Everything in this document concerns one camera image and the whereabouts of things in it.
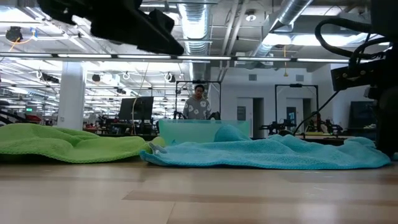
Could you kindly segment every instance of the blue towel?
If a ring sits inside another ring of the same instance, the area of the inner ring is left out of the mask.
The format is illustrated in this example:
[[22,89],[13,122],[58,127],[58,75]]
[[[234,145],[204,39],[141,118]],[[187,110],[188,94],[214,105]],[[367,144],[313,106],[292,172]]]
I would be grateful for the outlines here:
[[220,128],[214,142],[150,146],[153,153],[142,151],[141,159],[160,166],[317,170],[377,168],[391,163],[366,138],[347,139],[342,146],[306,142],[291,135],[252,141],[232,126]]

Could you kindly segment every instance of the metal frame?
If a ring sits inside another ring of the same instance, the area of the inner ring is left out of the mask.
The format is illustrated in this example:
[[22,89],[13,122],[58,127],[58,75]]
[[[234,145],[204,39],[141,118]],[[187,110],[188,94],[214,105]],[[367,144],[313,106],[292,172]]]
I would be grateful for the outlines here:
[[177,110],[177,98],[178,98],[178,84],[179,83],[192,83],[192,84],[206,84],[206,83],[218,83],[220,86],[220,93],[218,95],[219,98],[219,112],[221,115],[221,82],[220,81],[202,81],[202,80],[195,80],[195,81],[176,81],[175,82],[175,110]]
[[317,98],[317,110],[319,109],[319,97],[318,97],[318,85],[303,85],[303,84],[275,84],[275,121],[278,122],[278,86],[288,86],[291,88],[303,88],[303,87],[314,87],[315,95]]
[[[209,55],[130,55],[130,54],[65,54],[65,53],[19,53],[0,52],[0,57],[23,58],[34,60],[61,60],[67,62],[207,62],[207,61],[240,61],[240,62],[309,62],[309,63],[348,63],[348,59],[327,58],[285,58],[285,57],[238,57]],[[361,60],[361,63],[372,60]]]

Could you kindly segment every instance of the green towel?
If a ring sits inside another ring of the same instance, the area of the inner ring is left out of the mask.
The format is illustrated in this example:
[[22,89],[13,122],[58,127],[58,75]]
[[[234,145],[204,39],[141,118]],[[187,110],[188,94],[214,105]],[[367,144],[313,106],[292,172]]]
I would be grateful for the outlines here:
[[[161,138],[152,141],[163,145]],[[0,154],[36,154],[64,162],[109,162],[150,151],[140,137],[106,138],[86,131],[37,124],[8,124],[0,128]]]

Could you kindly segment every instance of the computer monitor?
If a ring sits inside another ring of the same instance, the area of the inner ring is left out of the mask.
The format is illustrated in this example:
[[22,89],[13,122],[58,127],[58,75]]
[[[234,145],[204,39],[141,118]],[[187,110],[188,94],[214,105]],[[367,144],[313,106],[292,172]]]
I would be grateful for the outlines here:
[[[122,99],[119,111],[120,120],[132,119],[132,105],[135,98]],[[152,117],[152,108],[154,98],[152,96],[138,97],[134,106],[134,120],[150,120]]]

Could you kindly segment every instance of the transparent plastic bin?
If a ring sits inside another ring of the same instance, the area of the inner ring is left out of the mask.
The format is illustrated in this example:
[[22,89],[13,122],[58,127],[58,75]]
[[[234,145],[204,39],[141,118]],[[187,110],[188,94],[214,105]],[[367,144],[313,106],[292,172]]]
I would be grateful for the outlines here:
[[216,120],[159,120],[160,136],[166,145],[181,144],[183,142],[213,142],[220,127],[232,125],[245,136],[250,135],[250,124],[247,121],[216,121]]

